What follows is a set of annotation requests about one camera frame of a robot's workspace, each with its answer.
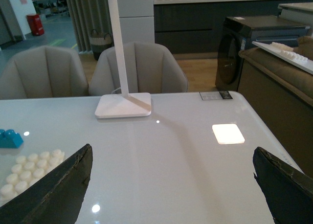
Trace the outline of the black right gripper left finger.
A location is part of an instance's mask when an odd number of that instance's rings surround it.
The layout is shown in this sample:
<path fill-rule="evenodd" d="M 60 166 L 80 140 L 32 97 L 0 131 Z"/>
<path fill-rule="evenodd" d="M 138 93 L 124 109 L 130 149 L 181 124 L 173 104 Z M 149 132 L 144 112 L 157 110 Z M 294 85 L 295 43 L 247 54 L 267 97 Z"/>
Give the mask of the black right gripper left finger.
<path fill-rule="evenodd" d="M 73 224 L 89 185 L 92 147 L 86 144 L 0 208 L 2 224 Z"/>

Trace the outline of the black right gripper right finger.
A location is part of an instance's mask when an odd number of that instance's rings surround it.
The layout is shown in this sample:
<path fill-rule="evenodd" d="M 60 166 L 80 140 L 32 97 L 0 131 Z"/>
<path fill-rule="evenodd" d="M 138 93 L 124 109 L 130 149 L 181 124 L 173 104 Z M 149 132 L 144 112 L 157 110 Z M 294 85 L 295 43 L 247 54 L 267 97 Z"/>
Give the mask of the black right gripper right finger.
<path fill-rule="evenodd" d="M 313 222 L 313 179 L 262 147 L 253 154 L 254 178 L 260 186 L 274 223 Z"/>

